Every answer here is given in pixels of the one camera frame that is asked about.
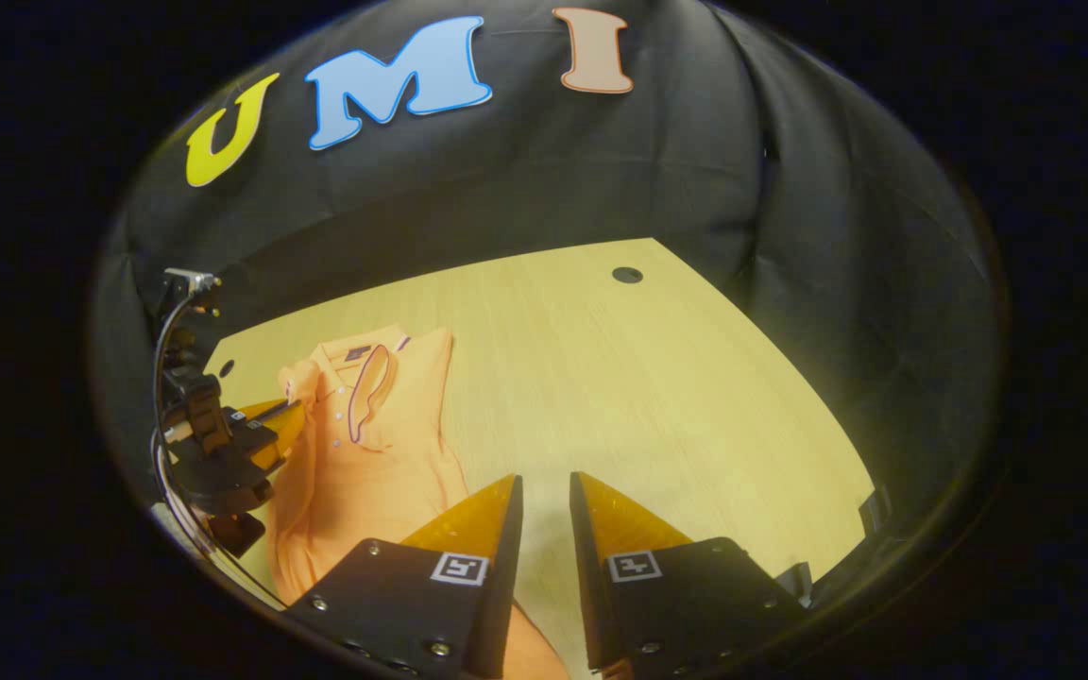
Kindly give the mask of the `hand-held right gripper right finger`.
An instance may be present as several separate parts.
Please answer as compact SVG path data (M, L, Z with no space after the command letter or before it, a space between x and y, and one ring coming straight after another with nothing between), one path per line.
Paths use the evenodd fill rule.
M749 672L808 614L807 562L769 574L734 539L687 537L579 470L569 509L592 672Z

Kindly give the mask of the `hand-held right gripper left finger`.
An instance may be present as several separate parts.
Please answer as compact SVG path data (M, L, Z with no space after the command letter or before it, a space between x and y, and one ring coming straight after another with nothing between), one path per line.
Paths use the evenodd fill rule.
M502 477L401 542L362 539L284 615L381 679L500 679L522 520Z

